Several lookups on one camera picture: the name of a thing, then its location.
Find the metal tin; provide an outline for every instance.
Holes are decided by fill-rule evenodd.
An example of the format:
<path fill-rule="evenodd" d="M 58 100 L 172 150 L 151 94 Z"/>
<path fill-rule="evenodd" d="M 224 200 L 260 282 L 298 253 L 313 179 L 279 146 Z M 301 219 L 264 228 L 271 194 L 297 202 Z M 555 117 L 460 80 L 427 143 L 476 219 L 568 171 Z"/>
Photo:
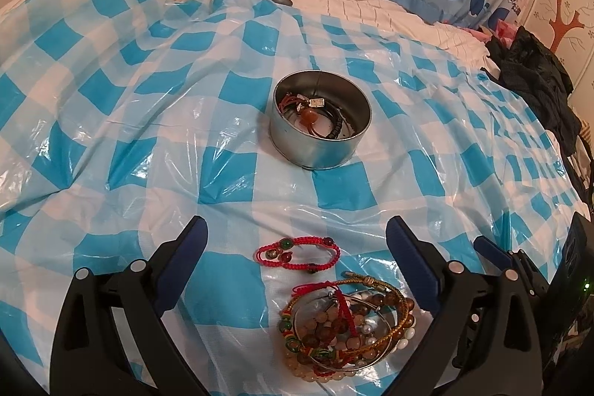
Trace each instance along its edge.
<path fill-rule="evenodd" d="M 347 121 L 341 135 L 334 140 L 317 138 L 290 123 L 278 109 L 288 92 L 325 98 L 338 106 Z M 300 71 L 283 78 L 272 100 L 270 138 L 287 160 L 307 170 L 327 170 L 347 162 L 371 123 L 371 107 L 363 92 L 342 76 L 326 71 Z"/>

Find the bracelet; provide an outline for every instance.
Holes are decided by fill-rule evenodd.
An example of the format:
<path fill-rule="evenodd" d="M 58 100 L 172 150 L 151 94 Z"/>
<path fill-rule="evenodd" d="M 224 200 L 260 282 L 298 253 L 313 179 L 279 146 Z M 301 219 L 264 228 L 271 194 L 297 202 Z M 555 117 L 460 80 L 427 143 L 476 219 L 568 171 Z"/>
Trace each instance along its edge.
<path fill-rule="evenodd" d="M 325 264 L 292 264 L 293 252 L 287 252 L 296 245 L 319 245 L 334 251 L 334 255 Z M 334 267 L 340 258 L 340 249 L 330 237 L 297 237 L 296 239 L 284 238 L 270 245 L 260 247 L 254 254 L 254 259 L 265 267 L 282 267 L 291 271 L 308 271 L 310 274 L 328 270 Z"/>
<path fill-rule="evenodd" d="M 312 381 L 325 382 L 325 379 L 329 378 L 342 379 L 345 373 L 354 375 L 353 370 L 344 369 L 347 364 L 353 364 L 359 358 L 363 359 L 364 367 L 375 364 L 387 355 L 390 347 L 404 349 L 408 344 L 408 340 L 415 334 L 413 327 L 416 321 L 411 313 L 415 307 L 415 302 L 411 298 L 404 297 L 393 285 L 375 279 L 372 276 L 359 275 L 353 272 L 345 272 L 344 275 L 348 279 L 295 287 L 293 289 L 293 297 L 281 311 L 278 330 L 283 335 L 286 349 L 290 353 L 293 353 L 293 356 L 290 356 L 288 359 L 287 365 L 293 371 L 293 374 L 303 377 L 305 380 L 311 379 Z M 359 301 L 359 303 L 348 308 L 345 297 L 351 297 L 342 294 L 339 288 L 342 284 L 361 284 L 379 293 L 372 295 L 367 301 Z M 294 312 L 293 309 L 299 299 L 304 295 L 328 287 L 335 288 L 334 297 L 339 302 L 338 307 L 331 307 L 325 312 L 319 313 L 315 321 L 322 324 L 322 327 L 316 329 L 316 335 L 308 334 L 300 339 L 294 327 L 296 311 Z M 366 334 L 372 331 L 371 327 L 363 324 L 365 316 L 369 313 L 369 308 L 365 306 L 375 307 L 375 311 L 378 313 L 384 306 L 396 307 L 399 312 L 399 318 L 397 324 L 385 336 L 381 338 L 367 337 L 365 344 L 361 344 L 361 339 L 359 338 L 359 334 L 356 333 L 354 326 L 357 325 L 360 327 L 361 337 L 366 336 Z M 334 341 L 336 336 L 344 334 L 347 331 L 350 332 L 350 338 L 346 341 L 346 344 L 337 344 Z M 320 347 L 323 341 L 328 342 L 330 340 L 334 342 L 333 347 L 332 344 L 327 348 Z M 373 360 L 373 363 L 366 363 L 364 360 Z M 313 375 L 312 373 L 307 373 L 307 364 L 314 364 Z"/>

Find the bed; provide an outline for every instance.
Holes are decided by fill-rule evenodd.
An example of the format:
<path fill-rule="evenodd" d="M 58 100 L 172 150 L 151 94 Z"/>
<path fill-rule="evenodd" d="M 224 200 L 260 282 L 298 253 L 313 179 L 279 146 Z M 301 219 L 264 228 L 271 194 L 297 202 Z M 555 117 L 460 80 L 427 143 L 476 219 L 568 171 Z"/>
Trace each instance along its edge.
<path fill-rule="evenodd" d="M 42 385 L 73 271 L 147 258 L 196 213 L 209 246 L 163 322 L 207 388 L 228 396 L 326 391 L 289 379 L 275 355 L 278 311 L 311 280 L 252 261 L 282 236 L 332 236 L 337 277 L 381 276 L 408 293 L 383 232 L 400 214 L 473 270 L 489 270 L 471 247 L 489 235 L 552 278 L 573 213 L 588 208 L 555 137 L 480 71 L 499 76 L 485 44 L 390 0 L 292 1 L 13 0 L 0 10 L 0 328 Z M 290 165 L 267 135 L 270 87 L 302 69 L 349 76 L 372 103 L 364 142 L 333 171 Z M 225 293 L 209 292 L 219 285 Z M 416 315 L 422 334 L 431 316 Z M 330 390 L 379 394 L 414 348 Z"/>

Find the beaded bracelet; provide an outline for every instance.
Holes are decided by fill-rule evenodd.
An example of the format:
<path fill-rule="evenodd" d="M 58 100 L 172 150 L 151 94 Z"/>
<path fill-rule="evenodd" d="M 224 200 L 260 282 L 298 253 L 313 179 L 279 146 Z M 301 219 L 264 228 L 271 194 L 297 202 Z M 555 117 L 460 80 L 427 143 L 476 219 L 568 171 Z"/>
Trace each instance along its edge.
<path fill-rule="evenodd" d="M 390 344 L 390 342 L 394 340 L 399 341 L 405 335 L 404 330 L 408 330 L 415 325 L 415 318 L 412 315 L 411 311 L 415 307 L 415 302 L 410 299 L 404 297 L 402 293 L 393 285 L 388 284 L 387 282 L 380 281 L 375 279 L 369 275 L 360 275 L 355 274 L 353 272 L 345 272 L 345 276 L 347 279 L 339 280 L 335 282 L 321 282 L 319 284 L 308 284 L 307 286 L 298 286 L 293 289 L 293 297 L 286 305 L 286 307 L 282 310 L 280 315 L 280 322 L 278 323 L 278 330 L 283 335 L 285 340 L 285 347 L 291 351 L 292 353 L 301 353 L 304 356 L 312 358 L 314 361 L 316 359 L 322 360 L 329 360 L 332 358 L 335 362 L 336 361 L 349 361 L 350 359 L 359 356 L 362 353 L 365 353 L 369 350 L 377 350 L 380 347 L 383 347 L 385 350 L 385 345 Z M 302 341 L 300 340 L 297 335 L 295 334 L 294 330 L 294 320 L 293 320 L 293 308 L 295 304 L 299 301 L 301 297 L 305 294 L 310 293 L 311 291 L 318 290 L 321 288 L 326 287 L 335 287 L 337 291 L 339 291 L 338 286 L 342 284 L 362 284 L 369 288 L 375 289 L 378 292 L 383 292 L 384 294 L 376 294 L 372 296 L 372 300 L 370 302 L 375 306 L 390 306 L 390 307 L 398 307 L 402 312 L 401 316 L 399 317 L 398 324 L 393 327 L 388 334 L 384 337 L 379 338 L 374 343 L 369 344 L 367 346 L 353 348 L 353 349 L 346 349 L 346 350 L 335 350 L 330 353 L 327 349 L 320 349 L 316 347 L 316 344 L 312 344 L 309 341 Z M 344 333 L 347 331 L 347 327 L 344 324 L 345 321 L 341 321 L 336 323 L 335 329 Z"/>
<path fill-rule="evenodd" d="M 297 245 L 319 245 L 334 251 L 334 255 L 325 264 L 292 264 L 293 252 L 287 252 Z M 260 247 L 254 254 L 254 259 L 265 267 L 283 267 L 291 271 L 308 271 L 310 274 L 328 270 L 334 267 L 340 258 L 340 249 L 330 237 L 297 237 L 296 239 L 284 238 L 270 245 Z"/>

